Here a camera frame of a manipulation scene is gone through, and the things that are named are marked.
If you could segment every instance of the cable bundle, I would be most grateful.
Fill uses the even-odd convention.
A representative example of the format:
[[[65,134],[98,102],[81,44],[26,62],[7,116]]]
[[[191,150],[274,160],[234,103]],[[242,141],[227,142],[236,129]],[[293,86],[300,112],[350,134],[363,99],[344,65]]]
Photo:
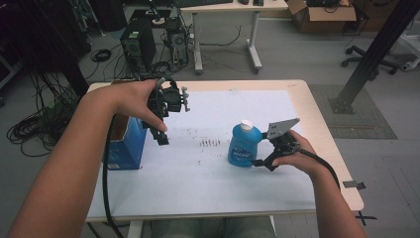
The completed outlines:
[[[37,112],[17,123],[7,132],[7,138],[21,146],[21,152],[28,157],[40,157],[50,153],[56,142],[64,132],[71,116],[74,113],[78,97],[67,87],[59,83],[57,74],[30,74],[36,89]],[[47,105],[46,98],[52,102]],[[45,153],[31,155],[24,149],[24,145],[31,139],[42,141]]]

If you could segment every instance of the black pole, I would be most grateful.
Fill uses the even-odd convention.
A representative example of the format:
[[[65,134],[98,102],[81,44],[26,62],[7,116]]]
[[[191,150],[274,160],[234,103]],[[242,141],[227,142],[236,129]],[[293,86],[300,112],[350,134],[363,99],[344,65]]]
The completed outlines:
[[[368,82],[374,69],[413,20],[419,9],[419,0],[399,0],[399,3],[374,38],[339,96],[329,99],[334,113],[354,113],[352,103],[355,101],[356,96]]]
[[[75,94],[81,98],[89,87],[75,56],[69,46],[64,42],[61,35],[56,31],[50,20],[44,14],[37,1],[17,0],[16,4],[23,13],[24,21],[31,28],[31,33],[43,41],[54,62],[59,66]]]

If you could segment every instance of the carpet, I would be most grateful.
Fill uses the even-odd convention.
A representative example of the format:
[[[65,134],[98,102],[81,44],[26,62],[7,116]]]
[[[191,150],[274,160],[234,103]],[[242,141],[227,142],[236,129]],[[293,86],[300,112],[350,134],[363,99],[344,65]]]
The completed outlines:
[[[344,85],[311,84],[309,88],[334,138],[397,139],[379,109],[363,88],[352,106],[355,114],[335,114],[328,98],[336,98]]]

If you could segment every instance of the cardboard box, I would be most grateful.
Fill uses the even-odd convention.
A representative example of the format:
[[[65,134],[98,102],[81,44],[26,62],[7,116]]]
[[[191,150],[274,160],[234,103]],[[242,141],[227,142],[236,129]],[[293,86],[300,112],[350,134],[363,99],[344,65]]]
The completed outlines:
[[[347,0],[339,7],[308,7],[303,0],[287,1],[292,22],[299,33],[341,33],[348,21],[356,21],[355,9]]]
[[[378,32],[385,24],[387,18],[370,18],[358,7],[356,10],[356,22],[348,22],[346,31],[350,30],[356,33],[360,32]]]
[[[109,145],[108,170],[138,170],[146,134],[140,119],[117,114]]]
[[[355,0],[353,5],[373,19],[389,17],[398,2],[399,0]]]

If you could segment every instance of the forearm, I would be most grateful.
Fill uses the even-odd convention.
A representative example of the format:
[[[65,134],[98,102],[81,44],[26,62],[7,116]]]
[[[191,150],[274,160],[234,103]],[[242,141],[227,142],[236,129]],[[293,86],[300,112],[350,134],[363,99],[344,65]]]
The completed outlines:
[[[37,176],[10,236],[79,236],[96,185],[107,129],[116,111],[112,95],[96,93],[107,90],[86,94],[80,101]]]
[[[328,170],[311,176],[320,237],[366,237]]]

